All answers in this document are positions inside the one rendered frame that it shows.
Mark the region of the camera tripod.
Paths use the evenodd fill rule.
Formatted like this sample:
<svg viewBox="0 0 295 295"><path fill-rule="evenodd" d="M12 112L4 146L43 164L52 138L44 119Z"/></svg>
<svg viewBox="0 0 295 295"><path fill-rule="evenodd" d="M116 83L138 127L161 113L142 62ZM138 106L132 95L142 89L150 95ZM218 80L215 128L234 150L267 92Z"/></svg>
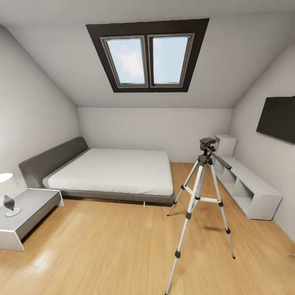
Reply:
<svg viewBox="0 0 295 295"><path fill-rule="evenodd" d="M195 208L196 204L199 201L218 203L219 206L221 207L221 211L222 211L222 215L223 215L223 219L224 219L224 223L225 223L225 229L226 229L226 233L228 235L228 239L229 239L229 243L230 243L230 247L231 247L231 251L232 251L232 256L233 256L233 259L236 259L235 256L234 256L234 252L233 252L230 237L229 237L229 234L231 232L230 232L230 229L228 228L227 223L226 223L225 214L224 214L224 210L223 210L224 205L223 205L223 201L222 201L222 199L220 197L220 192L219 192L219 189L218 189L216 175L215 175L214 168L213 168L213 162L212 162L212 159L211 159L210 156L213 155L226 169L229 170L229 169L232 169L232 167L227 162L225 162L222 158L220 158L215 153L213 153L216 150L215 150L214 146L211 146L211 144L216 143L216 141L217 140L214 139L214 138L203 138L203 139L200 140L200 149L202 151L204 151L204 154L202 154L202 155L200 155L198 157L197 162L195 163L195 165L194 165L192 171L190 172L187 180L185 181L184 185L181 186L182 190L180 191L177 199L173 201L173 206L172 206L171 210L169 211L169 213L167 215L167 216L169 216L169 214L171 213L173 207L175 206L175 204L177 203L179 197L181 196L183 190L186 189L192 196L191 196L191 199L190 199L188 210L186 212L186 216L185 216L186 221L185 221L185 224L184 224L184 227L183 227L183 231L182 231L182 235L181 235L181 238L180 238L179 246L178 246L178 249L175 252L176 258L175 258L175 262L174 262L174 265L173 265L173 268L172 268L169 284L168 284L165 295L168 295L170 284L171 284L172 277L173 277L174 270L175 270L175 266L176 266L177 260L181 256L180 249L181 249L181 245L182 245L182 242L183 242L186 227L187 227L187 224L188 224L188 220L191 219L191 213L192 213L193 209ZM199 170L198 170L195 185L194 185L194 188L193 188L193 191L192 191L187 186L187 184L188 184L189 180L191 179L192 175L194 174L194 172L195 172L195 170L196 170L196 168L198 167L199 164L200 164ZM204 176L204 171L205 171L206 164L209 164L209 167L211 168L211 173L212 173L212 176L213 176L213 181L214 181L214 184L215 184L218 199L200 197L200 192L201 192L202 181L203 181L203 176Z"/></svg>

